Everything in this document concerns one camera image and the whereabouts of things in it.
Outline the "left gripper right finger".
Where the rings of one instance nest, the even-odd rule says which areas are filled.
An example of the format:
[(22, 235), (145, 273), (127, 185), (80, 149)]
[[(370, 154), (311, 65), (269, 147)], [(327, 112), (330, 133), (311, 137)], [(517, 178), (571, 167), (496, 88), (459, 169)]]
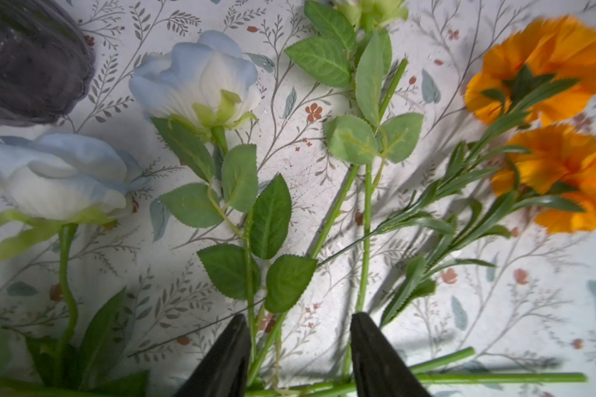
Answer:
[(368, 314), (352, 316), (350, 335), (359, 397), (430, 397)]

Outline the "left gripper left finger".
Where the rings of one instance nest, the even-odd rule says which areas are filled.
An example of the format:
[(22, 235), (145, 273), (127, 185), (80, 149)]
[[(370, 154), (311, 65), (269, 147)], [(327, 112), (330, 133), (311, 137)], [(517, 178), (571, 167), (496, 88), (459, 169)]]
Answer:
[(245, 396), (251, 347), (247, 320), (238, 314), (174, 396)]

